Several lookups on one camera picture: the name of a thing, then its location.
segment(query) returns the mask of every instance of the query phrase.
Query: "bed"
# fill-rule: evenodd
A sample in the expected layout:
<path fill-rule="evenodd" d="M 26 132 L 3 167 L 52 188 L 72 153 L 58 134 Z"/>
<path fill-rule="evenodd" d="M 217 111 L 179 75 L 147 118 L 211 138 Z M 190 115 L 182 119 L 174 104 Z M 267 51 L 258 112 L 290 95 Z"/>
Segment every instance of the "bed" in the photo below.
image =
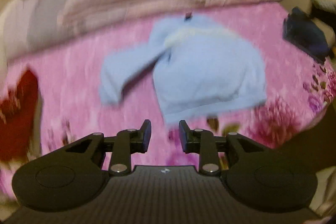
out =
<path fill-rule="evenodd" d="M 263 106 L 218 115 L 218 130 L 209 117 L 191 119 L 191 128 L 205 128 L 216 135 L 237 131 L 271 148 L 301 130 L 314 126 L 336 96 L 336 74 L 282 39 L 287 12 L 278 3 L 193 9 L 226 26 L 256 47 L 266 66 L 267 102 Z M 177 128 L 162 119 L 149 71 L 117 106 L 103 106 L 98 87 L 107 54 L 148 40 L 153 24 L 165 15 L 148 16 L 105 27 L 70 43 L 17 58 L 9 65 L 6 86 L 15 85 L 29 66 L 38 76 L 44 99 L 41 121 L 42 154 L 63 146 L 66 136 L 78 140 L 93 132 L 115 136 L 126 128 L 152 122 L 148 152 L 132 155 L 133 165 L 195 165 L 197 155 L 182 152 Z M 107 168 L 110 155 L 103 168 Z M 1 170 L 1 188 L 15 198 L 11 177 L 15 170 Z"/>

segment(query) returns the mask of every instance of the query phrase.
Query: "light blue sweatshirt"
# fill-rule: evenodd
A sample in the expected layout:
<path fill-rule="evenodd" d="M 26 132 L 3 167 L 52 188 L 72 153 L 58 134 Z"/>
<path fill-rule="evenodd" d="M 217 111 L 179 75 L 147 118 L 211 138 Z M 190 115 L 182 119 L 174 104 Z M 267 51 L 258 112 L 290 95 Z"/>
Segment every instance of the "light blue sweatshirt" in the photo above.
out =
<path fill-rule="evenodd" d="M 166 123 L 249 108 L 266 101 L 265 67 L 246 40 L 204 16 L 157 22 L 147 44 L 117 52 L 101 70 L 102 103 L 156 62 L 154 86 Z"/>

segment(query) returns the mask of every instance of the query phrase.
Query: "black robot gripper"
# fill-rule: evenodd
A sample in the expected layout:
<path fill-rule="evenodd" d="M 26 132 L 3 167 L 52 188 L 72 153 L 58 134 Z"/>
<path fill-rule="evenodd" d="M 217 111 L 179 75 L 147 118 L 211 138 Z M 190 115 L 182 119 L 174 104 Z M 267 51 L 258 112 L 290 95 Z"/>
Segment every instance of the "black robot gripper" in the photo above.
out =
<path fill-rule="evenodd" d="M 306 207 L 317 187 L 315 174 L 237 133 L 214 136 L 179 123 L 185 153 L 199 154 L 199 175 L 218 178 L 239 202 L 263 212 L 291 212 Z M 131 154 L 146 153 L 151 122 L 140 129 L 120 131 L 115 137 L 93 133 L 21 167 L 12 187 L 19 203 L 36 211 L 59 212 L 94 200 L 113 177 L 127 177 Z M 108 171 L 101 170 L 106 152 L 112 152 Z M 224 152 L 229 169 L 221 170 Z"/>

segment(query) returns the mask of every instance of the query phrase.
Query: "pink blanket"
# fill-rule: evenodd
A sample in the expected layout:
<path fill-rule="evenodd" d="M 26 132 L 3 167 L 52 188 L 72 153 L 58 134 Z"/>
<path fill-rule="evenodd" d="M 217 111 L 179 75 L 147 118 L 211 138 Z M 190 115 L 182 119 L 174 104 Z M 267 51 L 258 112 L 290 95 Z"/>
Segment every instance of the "pink blanket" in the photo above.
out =
<path fill-rule="evenodd" d="M 328 62 L 320 67 L 312 58 L 282 39 L 287 12 L 278 3 L 200 10 L 241 34 L 260 50 L 266 64 L 268 100 L 265 106 L 219 114 L 219 128 L 229 126 L 258 142 L 276 147 L 307 127 L 336 95 L 336 74 Z M 98 95 L 100 69 L 111 52 L 147 41 L 154 22 L 148 17 L 109 27 L 72 43 L 16 60 L 7 84 L 14 85 L 29 65 L 39 78 L 44 98 L 42 150 L 62 146 L 65 135 L 79 139 L 92 132 L 114 136 L 126 128 L 152 121 L 148 153 L 132 155 L 133 164 L 198 165 L 198 156 L 185 155 L 175 128 L 166 128 L 146 75 L 119 106 L 102 106 Z M 191 128 L 209 128 L 206 117 L 187 121 Z M 2 170 L 3 190 L 10 196 L 11 172 Z"/>

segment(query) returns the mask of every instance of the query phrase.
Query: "red cloth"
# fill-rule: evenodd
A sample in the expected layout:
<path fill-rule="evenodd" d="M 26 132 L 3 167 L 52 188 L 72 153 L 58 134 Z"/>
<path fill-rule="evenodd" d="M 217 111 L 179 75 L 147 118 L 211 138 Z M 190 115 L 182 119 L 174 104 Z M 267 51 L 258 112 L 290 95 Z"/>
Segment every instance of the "red cloth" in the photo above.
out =
<path fill-rule="evenodd" d="M 16 90 L 0 101 L 0 161 L 26 157 L 38 100 L 38 80 L 28 69 Z"/>

